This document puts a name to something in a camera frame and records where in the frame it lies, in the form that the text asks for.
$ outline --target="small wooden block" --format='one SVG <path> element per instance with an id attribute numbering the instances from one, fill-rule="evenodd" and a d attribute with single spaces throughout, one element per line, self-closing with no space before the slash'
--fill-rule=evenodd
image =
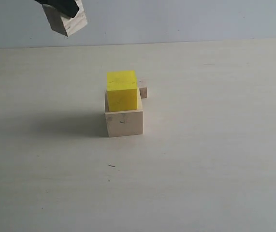
<path id="1" fill-rule="evenodd" d="M 109 112 L 105 95 L 105 120 L 109 137 L 136 135 L 143 133 L 143 107 L 140 90 L 136 89 L 138 107 L 136 110 Z"/>
<path id="2" fill-rule="evenodd" d="M 42 5 L 53 31 L 56 31 L 65 36 L 71 36 L 87 25 L 87 19 L 82 5 L 82 0 L 75 1 L 79 7 L 79 11 L 74 18 L 67 17 L 50 5 Z"/>
<path id="3" fill-rule="evenodd" d="M 109 112 L 137 109 L 137 78 L 134 71 L 107 73 Z"/>
<path id="4" fill-rule="evenodd" d="M 138 88 L 140 89 L 141 98 L 147 98 L 147 87 L 145 80 L 138 81 Z"/>

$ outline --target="wooden block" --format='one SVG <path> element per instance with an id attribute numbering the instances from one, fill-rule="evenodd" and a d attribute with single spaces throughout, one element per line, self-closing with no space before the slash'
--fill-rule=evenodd
<path id="1" fill-rule="evenodd" d="M 146 87 L 146 81 L 145 80 L 139 80 L 138 81 L 138 88 L 140 89 L 140 95 L 141 98 L 147 98 L 147 87 Z"/>
<path id="2" fill-rule="evenodd" d="M 79 11 L 74 18 L 67 17 L 50 5 L 42 5 L 53 31 L 56 31 L 65 36 L 71 36 L 87 25 L 87 19 L 82 5 L 82 0 L 75 1 L 79 6 Z"/>
<path id="3" fill-rule="evenodd" d="M 140 90 L 136 89 L 138 107 L 136 110 L 109 112 L 105 95 L 105 120 L 109 137 L 136 135 L 143 133 L 143 108 Z"/>
<path id="4" fill-rule="evenodd" d="M 137 109 L 137 79 L 134 71 L 107 73 L 109 112 Z"/>

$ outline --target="white table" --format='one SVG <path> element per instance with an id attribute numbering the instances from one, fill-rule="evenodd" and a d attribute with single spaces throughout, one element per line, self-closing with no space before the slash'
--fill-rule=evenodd
<path id="1" fill-rule="evenodd" d="M 143 135 L 105 137 L 115 70 Z M 3 231 L 276 232 L 276 39 L 0 50 Z"/>

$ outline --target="yellow cube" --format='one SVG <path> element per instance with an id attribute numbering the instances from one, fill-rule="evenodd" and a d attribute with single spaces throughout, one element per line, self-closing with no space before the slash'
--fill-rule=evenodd
<path id="1" fill-rule="evenodd" d="M 108 72 L 107 99 L 110 112 L 136 110 L 138 100 L 135 72 Z"/>

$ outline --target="wall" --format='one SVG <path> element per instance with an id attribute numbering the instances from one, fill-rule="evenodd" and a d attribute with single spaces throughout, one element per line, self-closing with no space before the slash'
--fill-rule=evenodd
<path id="1" fill-rule="evenodd" d="M 33 0 L 0 0 L 0 48 L 276 37 L 276 0 L 83 0 L 88 25 L 53 32 Z"/>

